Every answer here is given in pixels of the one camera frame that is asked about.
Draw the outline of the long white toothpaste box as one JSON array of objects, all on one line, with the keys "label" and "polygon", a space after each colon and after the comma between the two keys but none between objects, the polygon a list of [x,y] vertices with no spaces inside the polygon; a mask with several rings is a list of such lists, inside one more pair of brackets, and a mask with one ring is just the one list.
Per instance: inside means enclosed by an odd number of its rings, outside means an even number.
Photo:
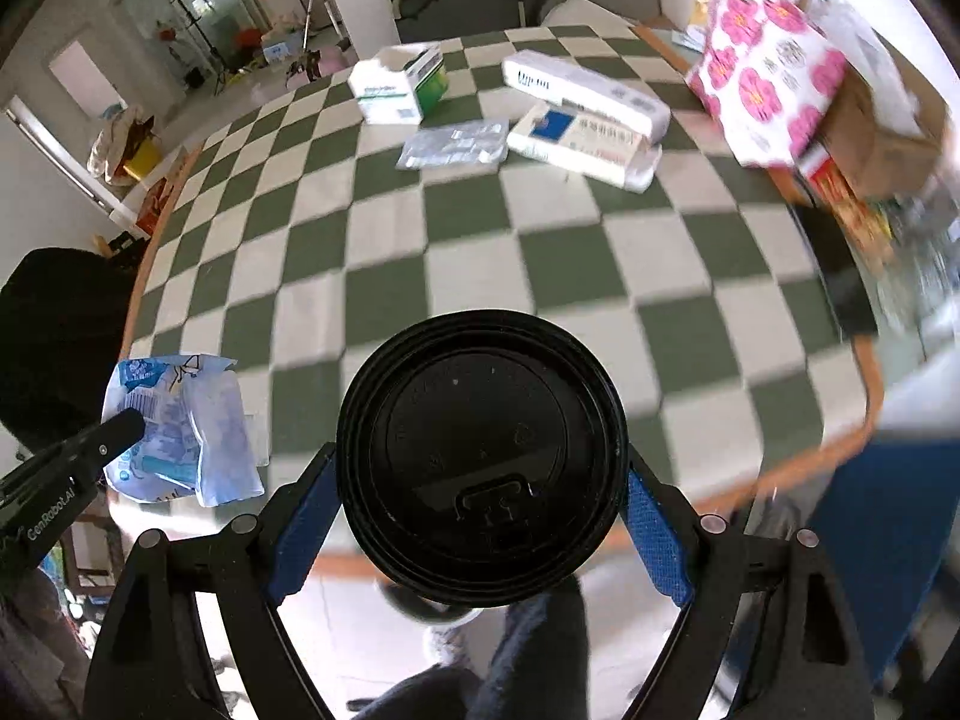
[{"label": "long white toothpaste box", "polygon": [[521,50],[501,60],[501,70],[506,85],[517,91],[603,115],[651,143],[659,143],[669,130],[669,106],[658,98],[558,57]]}]

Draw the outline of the black plastic cup lid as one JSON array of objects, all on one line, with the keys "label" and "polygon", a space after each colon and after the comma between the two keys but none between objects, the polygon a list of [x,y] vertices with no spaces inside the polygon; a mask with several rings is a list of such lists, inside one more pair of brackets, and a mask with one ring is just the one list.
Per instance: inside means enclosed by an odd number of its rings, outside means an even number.
[{"label": "black plastic cup lid", "polygon": [[358,369],[337,486],[366,557],[428,600],[491,608],[574,574],[626,497],[612,379],[555,323],[503,309],[431,317]]}]

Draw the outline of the dark wooden chair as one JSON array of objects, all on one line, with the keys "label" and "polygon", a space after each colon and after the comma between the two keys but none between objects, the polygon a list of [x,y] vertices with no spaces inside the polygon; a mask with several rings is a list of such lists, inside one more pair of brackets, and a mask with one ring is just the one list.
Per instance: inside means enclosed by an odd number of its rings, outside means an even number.
[{"label": "dark wooden chair", "polygon": [[80,249],[28,252],[2,288],[2,424],[33,454],[93,426],[137,271]]}]

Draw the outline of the blue white plastic bag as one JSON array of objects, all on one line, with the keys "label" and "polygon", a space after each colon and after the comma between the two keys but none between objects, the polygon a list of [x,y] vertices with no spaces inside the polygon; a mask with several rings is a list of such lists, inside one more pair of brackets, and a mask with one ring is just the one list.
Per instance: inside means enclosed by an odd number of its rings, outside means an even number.
[{"label": "blue white plastic bag", "polygon": [[265,493],[231,359],[124,359],[107,384],[103,416],[128,408],[145,430],[106,466],[112,491],[139,504],[192,496],[205,509]]}]

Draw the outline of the brown cardboard box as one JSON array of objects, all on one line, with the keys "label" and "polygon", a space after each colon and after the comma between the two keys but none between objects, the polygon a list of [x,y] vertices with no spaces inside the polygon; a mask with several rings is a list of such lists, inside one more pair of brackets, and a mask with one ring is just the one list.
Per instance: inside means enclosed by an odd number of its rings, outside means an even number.
[{"label": "brown cardboard box", "polygon": [[875,94],[854,70],[844,76],[818,127],[818,139],[861,200],[918,193],[942,154],[944,99],[898,50],[892,50],[892,59],[907,90],[918,98],[919,137],[893,132],[875,120]]}]

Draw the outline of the clear plastic blister wrapper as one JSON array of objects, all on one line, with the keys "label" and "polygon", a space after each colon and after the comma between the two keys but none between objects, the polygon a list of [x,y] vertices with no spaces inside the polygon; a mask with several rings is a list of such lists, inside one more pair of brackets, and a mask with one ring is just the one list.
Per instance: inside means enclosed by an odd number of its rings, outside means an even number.
[{"label": "clear plastic blister wrapper", "polygon": [[432,167],[496,166],[508,154],[509,122],[480,119],[444,127],[420,128],[402,146],[398,171]]}]

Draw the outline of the left black trouser leg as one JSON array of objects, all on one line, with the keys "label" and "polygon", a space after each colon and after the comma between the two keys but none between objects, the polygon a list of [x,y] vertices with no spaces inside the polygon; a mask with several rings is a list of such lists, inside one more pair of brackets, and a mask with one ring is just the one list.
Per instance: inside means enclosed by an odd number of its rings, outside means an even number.
[{"label": "left black trouser leg", "polygon": [[356,720],[466,718],[482,686],[469,668],[432,667],[404,679],[356,714]]}]

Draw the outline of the white blue box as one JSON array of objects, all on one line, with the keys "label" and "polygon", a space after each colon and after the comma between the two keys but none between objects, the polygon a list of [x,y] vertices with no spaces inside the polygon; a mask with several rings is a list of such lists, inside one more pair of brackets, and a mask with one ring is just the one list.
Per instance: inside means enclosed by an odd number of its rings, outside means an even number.
[{"label": "white blue box", "polygon": [[662,148],[646,135],[584,110],[537,103],[512,127],[506,145],[524,158],[643,193]]}]

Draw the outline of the pink flower patterned package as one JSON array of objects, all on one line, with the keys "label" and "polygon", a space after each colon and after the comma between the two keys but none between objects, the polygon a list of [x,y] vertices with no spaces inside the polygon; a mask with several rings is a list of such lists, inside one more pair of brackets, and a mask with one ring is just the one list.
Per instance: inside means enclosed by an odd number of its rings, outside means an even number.
[{"label": "pink flower patterned package", "polygon": [[791,167],[848,62],[789,0],[709,0],[704,51],[685,76],[745,167]]}]

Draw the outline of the white green medicine box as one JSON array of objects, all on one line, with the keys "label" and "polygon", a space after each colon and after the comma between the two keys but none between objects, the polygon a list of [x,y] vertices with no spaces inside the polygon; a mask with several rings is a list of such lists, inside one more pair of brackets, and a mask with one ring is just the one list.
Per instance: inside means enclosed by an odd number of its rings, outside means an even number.
[{"label": "white green medicine box", "polygon": [[359,60],[348,86],[366,124],[420,124],[448,94],[441,44],[384,47],[372,59]]}]

